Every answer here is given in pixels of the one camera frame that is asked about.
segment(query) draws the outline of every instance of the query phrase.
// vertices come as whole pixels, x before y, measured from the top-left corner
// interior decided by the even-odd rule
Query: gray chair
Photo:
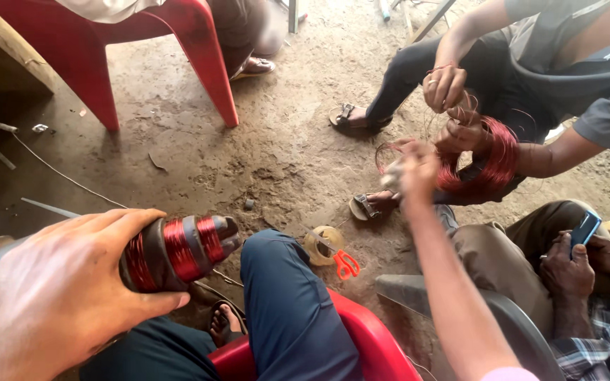
[[[550,346],[538,328],[512,300],[493,291],[479,290],[522,367],[543,381],[564,381]],[[421,275],[380,275],[376,293],[429,319],[430,304]]]

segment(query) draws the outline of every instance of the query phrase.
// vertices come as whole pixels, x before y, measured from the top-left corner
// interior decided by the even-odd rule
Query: dirt floor
[[[413,5],[414,28],[436,5]],[[454,22],[476,1],[460,0],[447,14]],[[399,8],[382,21],[377,1],[311,0],[297,35],[287,36],[276,71],[232,84],[240,125],[226,129],[172,36],[108,47],[110,75],[121,131],[110,136],[61,80],[55,96],[21,113],[0,104],[0,120],[19,126],[20,138],[65,175],[130,207],[156,207],[170,216],[233,216],[246,238],[275,227],[296,237],[299,224],[338,226],[346,251],[360,263],[359,277],[340,281],[334,268],[315,268],[326,284],[371,309],[414,360],[432,367],[438,352],[429,321],[375,294],[380,274],[415,274],[418,267],[399,212],[381,224],[350,219],[348,200],[379,188],[373,162],[378,144],[405,136],[428,139],[421,90],[405,102],[391,126],[369,140],[338,134],[328,110],[341,102],[368,105],[406,28]],[[439,22],[430,35],[445,32]],[[35,135],[44,123],[53,131]],[[24,237],[62,218],[25,204],[21,197],[76,213],[114,205],[75,186],[35,159],[8,133],[0,151],[0,235]],[[153,166],[148,154],[167,169]],[[250,212],[247,198],[256,200]],[[456,207],[461,224],[496,220],[510,224],[547,201],[576,198],[610,219],[610,151],[549,180],[528,180],[501,204]],[[219,269],[239,280],[239,253]],[[204,282],[241,303],[241,289],[212,274]],[[179,314],[184,321],[184,313]]]

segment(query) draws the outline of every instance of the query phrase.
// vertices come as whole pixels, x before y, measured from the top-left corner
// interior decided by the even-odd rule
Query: orange scissors
[[[326,245],[326,247],[328,247],[335,253],[334,259],[335,259],[335,263],[338,265],[338,277],[339,278],[346,281],[347,279],[350,279],[350,275],[352,275],[353,277],[356,277],[357,275],[359,275],[359,263],[357,263],[357,261],[354,260],[354,258],[352,258],[350,256],[350,254],[345,253],[343,251],[343,249],[338,249],[337,247],[333,246],[330,242],[328,242],[328,240],[326,238],[321,237],[320,235],[318,235],[317,233],[313,232],[310,229],[307,229],[303,225],[301,225],[301,226],[303,228],[305,228],[307,233],[309,235],[313,236],[314,239],[317,239],[319,242]]]

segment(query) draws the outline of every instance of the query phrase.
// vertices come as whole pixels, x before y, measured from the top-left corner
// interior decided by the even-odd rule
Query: smartphone
[[[569,251],[569,257],[573,259],[573,246],[577,244],[585,245],[588,243],[594,232],[601,224],[601,218],[592,211],[585,212],[585,216],[580,221],[578,226],[573,228],[571,231],[571,251]]]

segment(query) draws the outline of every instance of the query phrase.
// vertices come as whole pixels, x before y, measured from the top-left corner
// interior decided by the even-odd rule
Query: gray shirt
[[[580,116],[573,129],[610,149],[610,46],[585,60],[552,69],[565,43],[610,7],[610,0],[505,0],[516,23],[505,28],[514,71],[522,85],[560,121]]]

